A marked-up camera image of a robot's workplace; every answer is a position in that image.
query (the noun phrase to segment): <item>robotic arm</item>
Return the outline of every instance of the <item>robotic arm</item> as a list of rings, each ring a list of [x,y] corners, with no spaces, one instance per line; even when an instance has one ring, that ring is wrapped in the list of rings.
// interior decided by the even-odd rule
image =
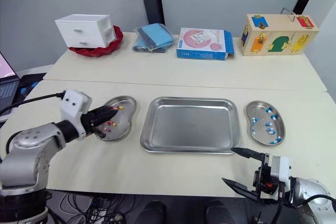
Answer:
[[[262,201],[261,192],[271,195],[272,200],[269,201],[279,204],[272,223],[276,223],[282,205],[298,208],[303,223],[332,224],[336,222],[335,200],[330,197],[327,188],[314,179],[292,177],[289,158],[274,156],[270,165],[268,153],[259,153],[247,148],[232,148],[231,150],[240,156],[261,161],[261,166],[255,171],[253,179],[253,186],[256,190],[249,191],[246,186],[233,180],[226,178],[222,180],[236,193],[254,201]]]
[[[92,133],[104,138],[96,127],[118,112],[109,106],[88,111],[91,101],[82,92],[68,90],[61,102],[61,122],[11,137],[11,150],[0,165],[0,222],[47,222],[46,187],[51,158],[72,140],[82,140]]]

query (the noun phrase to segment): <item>red plate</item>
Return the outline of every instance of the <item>red plate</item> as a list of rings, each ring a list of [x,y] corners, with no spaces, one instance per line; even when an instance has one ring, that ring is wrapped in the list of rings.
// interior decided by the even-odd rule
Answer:
[[[113,26],[115,31],[115,36],[117,40],[112,41],[108,47],[97,47],[97,48],[78,48],[78,47],[69,47],[71,51],[78,53],[79,55],[84,55],[88,57],[100,57],[103,55],[108,55],[119,48],[120,43],[124,35],[122,34],[118,26]]]

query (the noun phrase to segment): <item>metal tray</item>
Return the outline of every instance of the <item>metal tray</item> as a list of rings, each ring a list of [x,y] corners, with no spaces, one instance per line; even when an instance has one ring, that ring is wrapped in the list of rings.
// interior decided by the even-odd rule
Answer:
[[[100,138],[97,134],[96,136],[104,141],[121,140],[131,131],[131,119],[135,112],[135,108],[137,107],[137,102],[133,97],[122,96],[113,98],[105,105],[115,108],[121,106],[123,109],[119,109],[117,114],[110,121],[101,124],[98,127],[101,132],[106,134],[106,137]]]
[[[232,154],[240,144],[236,106],[225,99],[156,98],[140,142],[149,152]]]
[[[257,142],[265,145],[279,145],[285,139],[285,125],[277,109],[267,102],[254,101],[246,106],[247,121],[249,122],[249,134]],[[269,134],[267,129],[273,128],[275,134]]]

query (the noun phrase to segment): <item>small drawer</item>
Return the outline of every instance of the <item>small drawer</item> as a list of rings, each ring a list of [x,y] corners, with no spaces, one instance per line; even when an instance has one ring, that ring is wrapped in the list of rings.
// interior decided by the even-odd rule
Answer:
[[[63,39],[67,47],[104,48],[108,46],[101,37],[63,36]]]
[[[93,37],[101,36],[95,22],[58,22],[56,25],[62,36]]]

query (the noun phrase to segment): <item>metal handle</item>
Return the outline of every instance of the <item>metal handle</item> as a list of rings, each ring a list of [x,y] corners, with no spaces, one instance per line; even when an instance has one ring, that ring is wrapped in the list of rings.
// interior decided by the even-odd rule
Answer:
[[[291,19],[291,21],[294,22],[294,20],[295,20],[295,18],[296,18],[296,13],[293,12],[293,11],[291,11],[291,10],[289,10],[289,9],[287,9],[287,8],[283,8],[283,9],[281,10],[281,13],[280,13],[280,14],[282,14],[282,13],[284,12],[284,10],[288,11],[290,14],[293,14],[293,19]]]

